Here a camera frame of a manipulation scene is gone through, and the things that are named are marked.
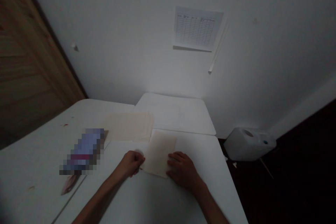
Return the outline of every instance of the wooden door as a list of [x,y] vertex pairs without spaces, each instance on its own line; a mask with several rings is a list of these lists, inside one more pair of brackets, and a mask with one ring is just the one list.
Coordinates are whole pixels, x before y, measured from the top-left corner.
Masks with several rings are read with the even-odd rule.
[[31,0],[0,0],[0,143],[84,99]]

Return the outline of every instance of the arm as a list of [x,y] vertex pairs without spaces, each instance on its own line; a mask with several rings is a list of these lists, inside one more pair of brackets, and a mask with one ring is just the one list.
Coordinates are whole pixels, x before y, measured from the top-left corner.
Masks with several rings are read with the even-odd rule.
[[207,185],[196,171],[193,161],[182,152],[169,154],[174,160],[168,160],[168,165],[173,168],[167,175],[176,184],[190,191],[196,198],[208,224],[229,224],[224,214],[213,199]]
[[126,178],[138,173],[139,166],[144,160],[145,158],[138,152],[127,152],[72,224],[98,223],[103,216],[103,209],[112,193]]

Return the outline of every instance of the white container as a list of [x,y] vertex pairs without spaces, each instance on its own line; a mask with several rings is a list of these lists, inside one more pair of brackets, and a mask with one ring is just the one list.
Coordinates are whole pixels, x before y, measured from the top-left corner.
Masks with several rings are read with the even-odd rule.
[[224,148],[231,160],[254,161],[277,146],[276,141],[264,130],[235,128]]

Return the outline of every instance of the stack of paper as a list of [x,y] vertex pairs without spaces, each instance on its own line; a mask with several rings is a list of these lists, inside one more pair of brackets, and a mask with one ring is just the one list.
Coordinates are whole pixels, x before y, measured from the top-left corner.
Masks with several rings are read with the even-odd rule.
[[149,142],[154,116],[149,113],[112,113],[102,123],[108,131],[105,142],[142,141]]
[[175,143],[175,136],[155,131],[145,153],[146,160],[140,168],[145,172],[167,178],[168,154],[174,152]]

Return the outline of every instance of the paper sheet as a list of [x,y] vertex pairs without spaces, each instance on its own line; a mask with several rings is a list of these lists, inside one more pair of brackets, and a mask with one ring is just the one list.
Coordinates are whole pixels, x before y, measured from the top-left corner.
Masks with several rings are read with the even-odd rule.
[[144,141],[148,142],[154,123],[149,113],[112,113],[101,127],[108,130],[106,143],[110,141]]
[[146,160],[140,166],[145,172],[167,178],[168,154],[175,149],[176,137],[155,131],[145,153]]
[[176,7],[173,46],[212,51],[223,14]]

